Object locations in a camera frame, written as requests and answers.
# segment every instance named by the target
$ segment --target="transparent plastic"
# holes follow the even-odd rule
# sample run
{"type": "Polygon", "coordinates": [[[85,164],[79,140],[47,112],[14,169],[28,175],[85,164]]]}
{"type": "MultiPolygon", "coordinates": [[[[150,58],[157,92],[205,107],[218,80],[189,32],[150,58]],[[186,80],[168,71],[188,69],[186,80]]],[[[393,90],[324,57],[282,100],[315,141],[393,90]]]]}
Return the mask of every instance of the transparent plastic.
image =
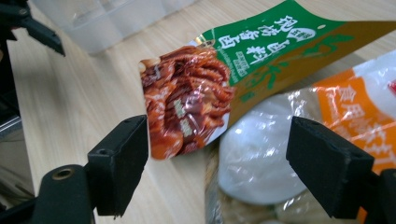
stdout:
{"type": "Polygon", "coordinates": [[[88,53],[120,42],[194,0],[32,0],[88,53]]]}

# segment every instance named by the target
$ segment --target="snack package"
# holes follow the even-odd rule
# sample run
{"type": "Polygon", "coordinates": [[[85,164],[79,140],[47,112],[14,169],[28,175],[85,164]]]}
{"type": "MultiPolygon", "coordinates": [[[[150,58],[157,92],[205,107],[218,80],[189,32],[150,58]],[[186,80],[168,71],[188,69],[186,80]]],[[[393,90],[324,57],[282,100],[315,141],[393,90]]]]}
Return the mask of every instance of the snack package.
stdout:
{"type": "Polygon", "coordinates": [[[264,98],[395,29],[322,19],[288,0],[141,61],[151,156],[206,146],[264,98]]]}
{"type": "MultiPolygon", "coordinates": [[[[244,220],[240,223],[359,223],[326,217],[292,171],[285,156],[291,118],[321,122],[365,150],[375,157],[377,174],[396,168],[395,60],[396,50],[253,107],[221,137],[219,155],[212,152],[207,168],[212,175],[206,183],[208,214],[226,218],[254,208],[262,215],[246,212],[240,215],[244,220]],[[269,219],[262,217],[271,213],[269,219]]],[[[360,220],[364,220],[363,211],[360,220]]]]}

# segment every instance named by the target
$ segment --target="table surface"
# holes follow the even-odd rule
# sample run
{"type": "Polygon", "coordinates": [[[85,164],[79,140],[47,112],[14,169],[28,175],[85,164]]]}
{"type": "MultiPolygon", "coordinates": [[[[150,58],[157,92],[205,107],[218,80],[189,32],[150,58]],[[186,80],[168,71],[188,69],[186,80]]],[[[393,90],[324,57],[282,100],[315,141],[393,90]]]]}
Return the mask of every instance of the table surface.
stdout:
{"type": "MultiPolygon", "coordinates": [[[[200,33],[242,20],[280,0],[199,0],[114,47],[90,56],[35,7],[34,17],[61,37],[66,57],[25,30],[15,31],[10,57],[21,107],[29,161],[38,192],[41,177],[66,164],[87,163],[87,153],[120,121],[144,114],[137,63],[177,49],[200,33]]],[[[339,21],[394,20],[395,0],[297,1],[321,17],[339,21]]],[[[328,76],[396,49],[396,33],[381,37],[314,77],[328,76]]],[[[205,152],[168,161],[148,160],[123,218],[97,223],[205,223],[205,152]]]]}

